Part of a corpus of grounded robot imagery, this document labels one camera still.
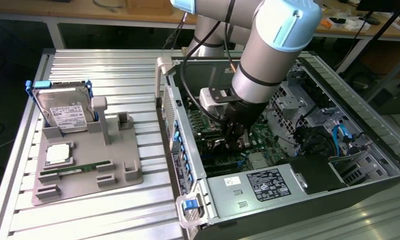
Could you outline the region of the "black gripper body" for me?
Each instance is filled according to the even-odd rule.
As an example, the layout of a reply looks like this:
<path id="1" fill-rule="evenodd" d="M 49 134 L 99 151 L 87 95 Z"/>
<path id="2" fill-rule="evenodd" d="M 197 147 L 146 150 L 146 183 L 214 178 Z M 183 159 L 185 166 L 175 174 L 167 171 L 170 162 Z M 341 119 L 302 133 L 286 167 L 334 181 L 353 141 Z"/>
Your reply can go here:
<path id="1" fill-rule="evenodd" d="M 233 124 L 249 128 L 257 121 L 265 107 L 265 102 L 250 103 L 243 100 L 229 102 L 225 109 L 222 126 L 229 127 Z"/>

